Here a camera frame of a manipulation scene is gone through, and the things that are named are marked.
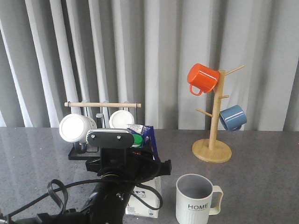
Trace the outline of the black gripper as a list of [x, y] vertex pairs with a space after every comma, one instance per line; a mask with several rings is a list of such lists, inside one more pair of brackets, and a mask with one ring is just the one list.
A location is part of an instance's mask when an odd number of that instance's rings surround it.
[[98, 176], [118, 175], [122, 180], [143, 183], [155, 177], [171, 174], [171, 160], [162, 162], [150, 147], [101, 149], [100, 157], [86, 161], [87, 171]]

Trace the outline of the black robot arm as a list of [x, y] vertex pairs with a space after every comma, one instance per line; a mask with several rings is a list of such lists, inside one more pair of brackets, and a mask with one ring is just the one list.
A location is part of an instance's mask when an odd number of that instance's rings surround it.
[[[17, 224], [121, 224], [130, 197], [136, 198], [150, 210], [163, 206], [161, 194], [144, 185], [155, 177], [170, 175], [171, 161], [160, 161], [156, 152], [146, 148], [100, 150], [100, 157], [87, 161], [86, 169], [97, 173], [98, 179], [64, 185], [60, 180], [49, 182], [48, 192], [8, 215], [11, 217], [47, 196], [59, 206], [56, 215], [40, 213], [32, 218], [16, 220]], [[95, 183], [96, 186], [81, 211], [67, 209], [67, 189], [73, 186]]]

